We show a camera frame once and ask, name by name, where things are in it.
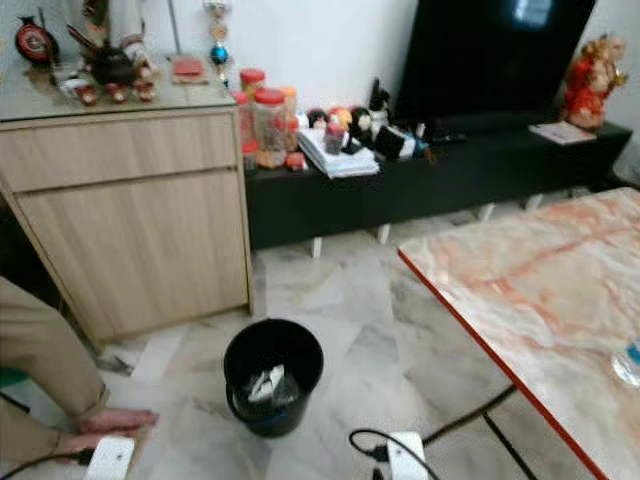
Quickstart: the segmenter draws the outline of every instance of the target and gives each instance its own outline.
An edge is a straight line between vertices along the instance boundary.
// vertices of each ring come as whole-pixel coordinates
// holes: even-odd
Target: marble floor
[[[507,203],[494,215],[520,211]],[[129,478],[370,479],[374,463],[347,443],[352,429],[426,435],[504,389],[509,380],[395,252],[406,239],[472,220],[461,212],[393,225],[384,246],[365,231],[327,237],[319,259],[310,257],[309,244],[260,251],[253,259],[253,315],[233,311],[109,345],[99,365],[112,391],[111,404],[161,414]],[[233,418],[222,372],[231,338],[267,317],[304,325],[325,353],[324,373],[304,421],[275,440],[252,435]],[[32,406],[36,417],[65,425],[35,385],[25,382],[10,390]],[[492,418],[538,478],[591,478],[520,394]],[[482,420],[425,453],[443,480],[526,479]],[[82,479],[83,473],[80,467],[48,464],[20,478]]]

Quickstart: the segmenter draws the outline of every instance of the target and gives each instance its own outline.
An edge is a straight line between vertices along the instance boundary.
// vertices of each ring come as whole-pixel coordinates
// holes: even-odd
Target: glass countertop
[[[158,111],[181,108],[206,108],[234,106],[235,100],[213,72],[213,66],[205,61],[209,78],[206,85],[174,85],[171,82],[171,63],[161,56],[154,61],[162,70],[155,81],[157,98],[141,102],[132,91],[127,102],[115,104],[100,85],[95,84],[98,104],[86,107],[75,99],[65,97],[49,82],[49,70],[36,68],[20,59],[5,72],[0,86],[0,123],[21,120],[39,120],[69,116]]]

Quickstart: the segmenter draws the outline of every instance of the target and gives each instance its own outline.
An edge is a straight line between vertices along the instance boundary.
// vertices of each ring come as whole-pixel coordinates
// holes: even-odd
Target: cabinet drawer
[[[98,340],[248,302],[236,172],[23,196],[19,204]]]
[[[174,117],[0,133],[13,191],[233,166],[233,115]]]

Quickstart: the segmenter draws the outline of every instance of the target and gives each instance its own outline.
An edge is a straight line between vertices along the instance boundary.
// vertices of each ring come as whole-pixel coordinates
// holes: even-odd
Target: television
[[[595,0],[420,0],[396,118],[553,104]]]

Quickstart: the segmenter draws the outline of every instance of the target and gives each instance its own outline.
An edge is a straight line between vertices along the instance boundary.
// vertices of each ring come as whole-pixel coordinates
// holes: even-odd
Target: water bottle
[[[627,384],[640,388],[640,337],[626,350],[613,355],[613,370]]]

